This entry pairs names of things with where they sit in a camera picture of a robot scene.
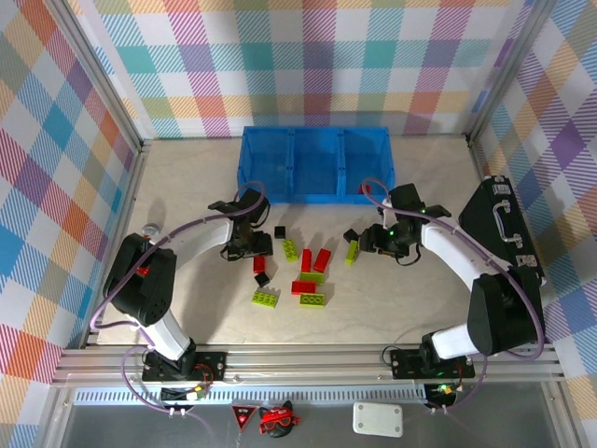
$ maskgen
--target lime green brick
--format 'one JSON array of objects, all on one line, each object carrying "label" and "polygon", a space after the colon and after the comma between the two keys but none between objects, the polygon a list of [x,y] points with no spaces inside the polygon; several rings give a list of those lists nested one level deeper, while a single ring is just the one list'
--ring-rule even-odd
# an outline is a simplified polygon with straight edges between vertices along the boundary
[{"label": "lime green brick", "polygon": [[256,291],[253,294],[253,303],[257,305],[269,306],[270,308],[275,308],[276,304],[278,303],[278,298],[273,294],[267,294],[265,292]]},{"label": "lime green brick", "polygon": [[284,254],[286,255],[286,261],[297,261],[299,256],[297,255],[297,249],[295,243],[292,240],[283,240],[282,246],[284,247]]},{"label": "lime green brick", "polygon": [[323,308],[326,306],[326,294],[301,294],[300,306]]},{"label": "lime green brick", "polygon": [[344,262],[346,264],[353,264],[356,261],[356,257],[358,257],[358,242],[351,241],[351,245],[348,246],[348,254],[346,254],[346,259],[344,259]]},{"label": "lime green brick", "polygon": [[323,285],[324,275],[323,273],[300,273],[300,281],[312,282],[316,283],[317,285]]}]

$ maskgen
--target blue plastic bin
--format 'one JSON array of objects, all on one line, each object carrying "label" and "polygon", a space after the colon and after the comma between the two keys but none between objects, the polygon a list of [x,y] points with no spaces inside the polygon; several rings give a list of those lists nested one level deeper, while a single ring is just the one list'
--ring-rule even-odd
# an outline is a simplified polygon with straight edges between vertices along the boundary
[{"label": "blue plastic bin", "polygon": [[[369,176],[395,185],[387,128],[244,128],[239,186],[260,180],[273,203],[368,203],[358,191]],[[383,199],[380,187],[371,192]]]}]

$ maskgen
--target screw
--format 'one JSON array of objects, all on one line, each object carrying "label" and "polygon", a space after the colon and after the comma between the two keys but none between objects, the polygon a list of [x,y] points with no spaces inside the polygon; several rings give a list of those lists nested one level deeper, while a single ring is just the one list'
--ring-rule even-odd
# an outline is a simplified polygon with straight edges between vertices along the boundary
[{"label": "screw", "polygon": [[158,224],[154,224],[153,222],[148,222],[141,229],[141,233],[145,236],[156,236],[160,234],[160,232],[160,226]]}]

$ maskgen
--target plaid wallpaper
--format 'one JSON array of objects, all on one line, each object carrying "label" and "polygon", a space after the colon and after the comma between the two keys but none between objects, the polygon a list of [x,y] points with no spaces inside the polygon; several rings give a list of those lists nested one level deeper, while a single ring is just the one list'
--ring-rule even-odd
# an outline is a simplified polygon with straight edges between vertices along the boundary
[{"label": "plaid wallpaper", "polygon": [[253,124],[461,133],[530,8],[530,0],[70,3],[151,138],[235,136]]},{"label": "plaid wallpaper", "polygon": [[487,96],[492,91],[493,86],[495,85],[495,81],[497,80],[497,77],[500,73],[500,70],[502,69],[502,67],[504,66],[504,63],[507,61],[508,57],[510,56],[514,42],[520,35],[522,26],[524,25],[524,23],[527,22],[527,19],[529,18],[529,14],[531,13],[531,10],[533,9],[533,6],[535,5],[535,3],[536,3],[536,0],[525,0],[524,1],[524,5],[521,8],[519,16],[516,18],[516,21],[514,22],[514,25],[512,25],[512,28],[510,28],[510,32],[507,35],[506,42],[504,43],[504,46],[500,50],[500,53],[497,56],[497,59],[493,63],[493,67],[492,67],[489,75],[485,79],[481,93],[477,97],[477,101],[475,102],[475,105],[473,106],[473,110],[472,110],[470,116],[468,117],[468,121],[465,126],[465,133],[469,133],[470,131],[472,131],[475,121],[477,120],[477,117],[479,115],[479,111],[482,108],[482,106],[485,104],[485,101],[487,100]]},{"label": "plaid wallpaper", "polygon": [[77,342],[133,151],[42,0],[0,13],[0,447],[33,443]]},{"label": "plaid wallpaper", "polygon": [[481,138],[547,268],[545,316],[597,446],[597,2],[560,0]]}]

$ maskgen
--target warning sticker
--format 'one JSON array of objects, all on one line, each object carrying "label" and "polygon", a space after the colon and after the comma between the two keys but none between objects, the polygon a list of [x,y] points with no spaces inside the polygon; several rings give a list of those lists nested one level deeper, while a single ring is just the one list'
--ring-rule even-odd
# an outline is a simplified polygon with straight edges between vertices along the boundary
[{"label": "warning sticker", "polygon": [[241,430],[241,432],[243,432],[243,429],[246,426],[246,424],[249,423],[249,420],[251,419],[251,416],[255,412],[255,409],[257,409],[256,406],[232,405],[232,411],[234,412],[234,417],[236,418],[236,423],[239,424],[239,429]]}]

